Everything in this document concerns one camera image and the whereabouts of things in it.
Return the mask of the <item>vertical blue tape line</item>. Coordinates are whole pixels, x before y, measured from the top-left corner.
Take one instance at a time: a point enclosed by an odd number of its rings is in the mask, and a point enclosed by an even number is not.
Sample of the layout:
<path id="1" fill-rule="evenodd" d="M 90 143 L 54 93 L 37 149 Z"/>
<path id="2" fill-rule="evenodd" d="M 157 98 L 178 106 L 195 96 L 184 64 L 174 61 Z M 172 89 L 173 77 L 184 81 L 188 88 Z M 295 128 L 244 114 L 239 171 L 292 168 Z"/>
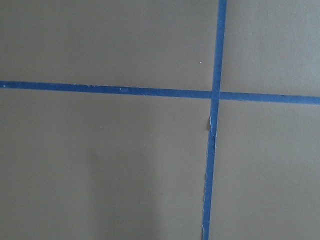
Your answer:
<path id="1" fill-rule="evenodd" d="M 203 211 L 202 211 L 202 236 L 208 240 L 210 235 L 212 196 L 214 184 L 214 166 L 216 154 L 216 138 L 218 128 L 218 114 L 221 92 L 221 77 L 223 67 L 225 26 L 227 15 L 227 1 L 219 0 L 216 21 L 215 49 L 213 59 L 212 89 L 210 100 L 209 131 L 207 142 L 207 155 L 205 167 Z"/>

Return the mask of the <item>long horizontal blue tape line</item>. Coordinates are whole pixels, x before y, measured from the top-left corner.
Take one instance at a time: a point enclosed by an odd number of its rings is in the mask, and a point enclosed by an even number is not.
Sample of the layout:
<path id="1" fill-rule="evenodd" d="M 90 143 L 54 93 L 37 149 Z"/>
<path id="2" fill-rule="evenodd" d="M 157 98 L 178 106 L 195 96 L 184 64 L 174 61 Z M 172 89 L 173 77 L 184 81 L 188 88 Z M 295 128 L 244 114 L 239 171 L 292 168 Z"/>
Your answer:
<path id="1" fill-rule="evenodd" d="M 144 88 L 144 87 L 7 81 L 7 80 L 2 80 L 0 82 L 0 87 L 4 89 L 175 97 L 175 98 L 193 98 L 193 99 L 211 99 L 212 96 L 214 96 L 212 91 L 207 91 L 207 90 Z M 280 95 L 280 94 L 223 92 L 223 91 L 221 91 L 218 94 L 218 96 L 220 100 L 307 104 L 307 105 L 320 104 L 320 98 L 318 96 Z"/>

